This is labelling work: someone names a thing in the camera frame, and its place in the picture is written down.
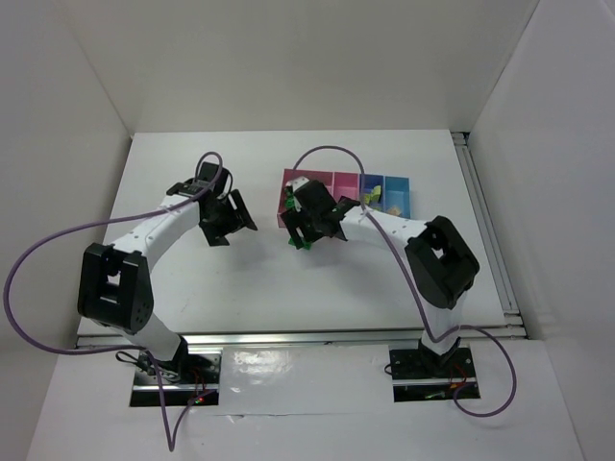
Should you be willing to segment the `large pink container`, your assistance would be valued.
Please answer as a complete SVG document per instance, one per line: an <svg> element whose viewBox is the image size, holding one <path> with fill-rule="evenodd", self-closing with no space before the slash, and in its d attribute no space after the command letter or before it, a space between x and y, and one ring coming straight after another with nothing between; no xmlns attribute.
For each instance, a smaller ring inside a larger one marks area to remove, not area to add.
<svg viewBox="0 0 615 461"><path fill-rule="evenodd" d="M282 185L281 185L281 191L280 191L280 197L279 197L279 205L278 205L278 210L277 210L277 222L278 222L278 227L280 229L284 229L285 225L283 223L283 219L282 219L282 214L283 212L286 210L286 206L285 206L285 202L286 202L286 193L285 193L285 189L286 189L286 185L295 180L296 178L299 177L306 177L309 180L317 180L319 182L322 182L326 188L328 189L328 191L330 192L330 194L332 194L332 187L333 187L333 172L331 171L319 171L319 170L301 170L301 169L297 169L297 170L293 170L293 169L284 169L283 170L283 176L282 176Z"/></svg>

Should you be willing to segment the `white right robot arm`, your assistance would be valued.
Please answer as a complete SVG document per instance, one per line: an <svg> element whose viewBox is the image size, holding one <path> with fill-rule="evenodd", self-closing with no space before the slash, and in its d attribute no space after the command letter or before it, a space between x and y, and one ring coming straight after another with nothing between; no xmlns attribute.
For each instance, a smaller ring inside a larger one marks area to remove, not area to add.
<svg viewBox="0 0 615 461"><path fill-rule="evenodd" d="M336 200L322 182L306 177L287 182L283 195L282 220L296 248L328 237L392 253L424 326L422 367L433 374L444 370L458 349L462 307L480 271L452 221L406 219L345 196Z"/></svg>

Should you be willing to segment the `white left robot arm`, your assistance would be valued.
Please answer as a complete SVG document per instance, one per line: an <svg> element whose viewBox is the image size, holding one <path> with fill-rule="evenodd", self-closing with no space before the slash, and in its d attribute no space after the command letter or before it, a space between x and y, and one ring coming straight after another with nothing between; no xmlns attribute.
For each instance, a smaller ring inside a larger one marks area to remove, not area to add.
<svg viewBox="0 0 615 461"><path fill-rule="evenodd" d="M195 186L180 182L168 190L153 217L109 245L88 246L82 261L79 314L149 351L152 356L146 365L159 366L173 381L209 362L190 354L182 335L154 313L151 272L196 227L212 247L227 246L230 233L257 228L237 189L224 193L208 190L205 182Z"/></svg>

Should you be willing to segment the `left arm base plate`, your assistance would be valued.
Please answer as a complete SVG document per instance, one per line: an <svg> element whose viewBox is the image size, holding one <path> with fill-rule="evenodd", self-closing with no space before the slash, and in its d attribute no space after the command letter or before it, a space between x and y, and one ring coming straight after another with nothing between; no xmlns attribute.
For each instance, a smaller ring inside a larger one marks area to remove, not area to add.
<svg viewBox="0 0 615 461"><path fill-rule="evenodd" d="M219 403L221 351L196 353L187 371L180 375L161 369L161 379L157 379L153 365L144 353L138 358L131 356L124 359L124 362L135 366L129 403L131 407L159 407L159 382L167 406L185 406L191 399L196 399L195 406L217 406Z"/></svg>

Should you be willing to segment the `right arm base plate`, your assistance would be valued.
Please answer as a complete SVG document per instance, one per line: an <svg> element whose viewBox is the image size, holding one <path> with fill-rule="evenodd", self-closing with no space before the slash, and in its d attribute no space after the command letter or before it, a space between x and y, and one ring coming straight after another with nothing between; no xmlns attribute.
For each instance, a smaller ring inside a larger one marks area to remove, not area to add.
<svg viewBox="0 0 615 461"><path fill-rule="evenodd" d="M452 400L455 392L459 400L480 397L474 358L467 347L437 370L427 367L417 349L393 349L383 370L392 379L395 402Z"/></svg>

